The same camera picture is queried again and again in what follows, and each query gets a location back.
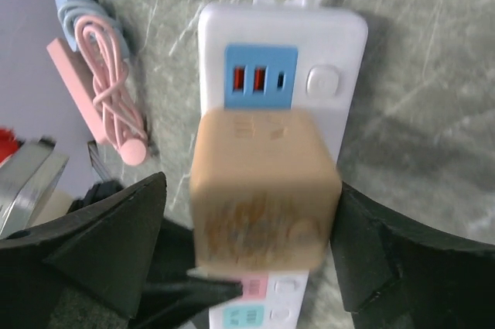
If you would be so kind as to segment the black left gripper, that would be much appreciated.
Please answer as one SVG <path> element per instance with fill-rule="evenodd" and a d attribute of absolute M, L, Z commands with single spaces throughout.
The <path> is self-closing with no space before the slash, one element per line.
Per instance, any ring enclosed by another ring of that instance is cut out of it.
<path fill-rule="evenodd" d="M 72 213 L 78 211 L 86 206 L 104 200 L 123 189 L 123 185 L 118 180 L 108 180 L 96 183 L 88 192 L 86 192 L 84 197 L 75 199 L 67 212 Z"/>

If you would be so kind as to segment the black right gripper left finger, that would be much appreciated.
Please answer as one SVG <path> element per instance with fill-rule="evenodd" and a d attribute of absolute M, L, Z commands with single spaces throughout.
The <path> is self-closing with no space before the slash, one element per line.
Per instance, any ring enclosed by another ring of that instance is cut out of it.
<path fill-rule="evenodd" d="M 126 320 L 138 312 L 162 222 L 155 173 L 61 218 L 1 241 L 1 326 L 45 328 L 74 288 Z"/>

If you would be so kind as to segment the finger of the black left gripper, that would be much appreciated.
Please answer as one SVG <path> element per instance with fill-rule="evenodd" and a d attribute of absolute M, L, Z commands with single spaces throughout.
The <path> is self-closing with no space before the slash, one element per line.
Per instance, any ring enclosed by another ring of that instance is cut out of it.
<path fill-rule="evenodd" d="M 193 232 L 162 219 L 136 317 L 129 328 L 178 328 L 197 314 L 243 295 L 239 280 L 188 273 L 195 267 Z"/>

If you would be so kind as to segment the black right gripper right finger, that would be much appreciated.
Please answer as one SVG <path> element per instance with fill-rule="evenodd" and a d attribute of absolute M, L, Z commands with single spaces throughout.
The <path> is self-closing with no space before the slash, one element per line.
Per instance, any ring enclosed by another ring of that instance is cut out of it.
<path fill-rule="evenodd" d="M 494 247 L 431 228 L 343 185 L 330 238 L 356 328 L 492 328 Z"/>

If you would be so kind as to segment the tan cube plug adapter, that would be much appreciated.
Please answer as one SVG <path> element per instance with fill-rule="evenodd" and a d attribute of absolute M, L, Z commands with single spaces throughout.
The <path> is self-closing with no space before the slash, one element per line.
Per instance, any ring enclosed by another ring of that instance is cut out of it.
<path fill-rule="evenodd" d="M 227 275 L 317 268 L 341 191 L 307 111 L 208 111 L 189 179 L 197 265 Z"/>

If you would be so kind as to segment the white power strip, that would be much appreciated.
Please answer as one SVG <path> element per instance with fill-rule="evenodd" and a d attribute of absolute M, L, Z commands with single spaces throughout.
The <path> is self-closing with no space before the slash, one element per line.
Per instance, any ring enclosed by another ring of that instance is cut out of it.
<path fill-rule="evenodd" d="M 302 109 L 336 164 L 368 27 L 355 12 L 311 7 L 307 1 L 210 3 L 202 10 L 201 118 L 218 108 Z M 241 297 L 210 309 L 212 328 L 296 327 L 313 270 L 227 275 L 200 268 L 239 280 L 244 288 Z"/>

